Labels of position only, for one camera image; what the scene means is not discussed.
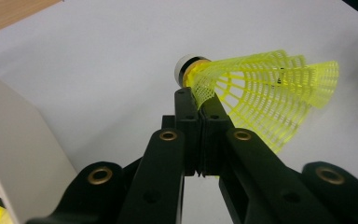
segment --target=brass screw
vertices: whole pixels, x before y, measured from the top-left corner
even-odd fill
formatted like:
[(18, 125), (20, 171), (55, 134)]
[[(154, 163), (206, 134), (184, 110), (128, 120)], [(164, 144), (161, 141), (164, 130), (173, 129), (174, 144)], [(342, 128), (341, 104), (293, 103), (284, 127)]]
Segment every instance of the brass screw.
[(234, 137), (236, 137), (238, 140), (241, 141), (248, 141), (252, 138), (252, 136), (249, 133), (244, 131), (236, 131), (234, 133)]
[(98, 167), (95, 170), (93, 170), (91, 173), (89, 173), (88, 181), (92, 185), (101, 185), (106, 183), (107, 181), (112, 178), (113, 172), (106, 166)]
[(345, 182), (344, 176), (331, 168), (320, 166), (315, 171), (317, 176), (330, 184), (341, 185)]
[(172, 140), (175, 140), (177, 137), (178, 137), (178, 135), (172, 131), (166, 131), (159, 135), (159, 138), (164, 141), (172, 141)]

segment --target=wooden surface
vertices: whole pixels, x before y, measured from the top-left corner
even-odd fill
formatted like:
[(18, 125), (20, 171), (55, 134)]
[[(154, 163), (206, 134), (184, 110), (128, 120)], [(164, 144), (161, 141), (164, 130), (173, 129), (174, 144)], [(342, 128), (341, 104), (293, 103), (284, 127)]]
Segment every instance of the wooden surface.
[(58, 2), (60, 0), (0, 0), (0, 29)]

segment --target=white surface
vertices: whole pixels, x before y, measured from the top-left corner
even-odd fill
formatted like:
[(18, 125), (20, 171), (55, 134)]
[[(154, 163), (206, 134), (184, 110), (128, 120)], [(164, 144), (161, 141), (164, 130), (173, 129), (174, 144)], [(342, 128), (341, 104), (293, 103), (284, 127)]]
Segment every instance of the white surface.
[[(331, 103), (281, 159), (298, 171), (329, 161), (358, 177), (358, 12), (339, 0), (66, 0), (0, 31), (0, 79), (40, 110), (78, 171), (125, 166), (173, 113), (182, 56), (275, 49), (337, 60), (341, 72)], [(186, 180), (183, 223), (230, 223), (217, 181), (200, 181)]]
[(50, 214), (75, 176), (37, 109), (0, 81), (0, 197), (15, 223)]

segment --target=wooden floor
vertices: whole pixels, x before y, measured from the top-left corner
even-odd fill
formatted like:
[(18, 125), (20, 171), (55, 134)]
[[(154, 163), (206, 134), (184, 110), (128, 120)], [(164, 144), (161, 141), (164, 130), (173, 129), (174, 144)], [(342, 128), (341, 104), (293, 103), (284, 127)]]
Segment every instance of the wooden floor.
[(0, 0), (0, 29), (61, 0)]

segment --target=white table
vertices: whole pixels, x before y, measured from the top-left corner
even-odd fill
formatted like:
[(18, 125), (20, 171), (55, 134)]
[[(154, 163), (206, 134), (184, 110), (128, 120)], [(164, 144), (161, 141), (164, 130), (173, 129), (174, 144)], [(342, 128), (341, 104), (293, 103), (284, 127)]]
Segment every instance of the white table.
[[(183, 55), (275, 49), (340, 64), (330, 104), (279, 157), (328, 161), (358, 177), (358, 12), (341, 1), (67, 0), (0, 31), (0, 79), (40, 111), (77, 171), (143, 155), (173, 113)], [(183, 223), (230, 223), (217, 179), (186, 179)]]

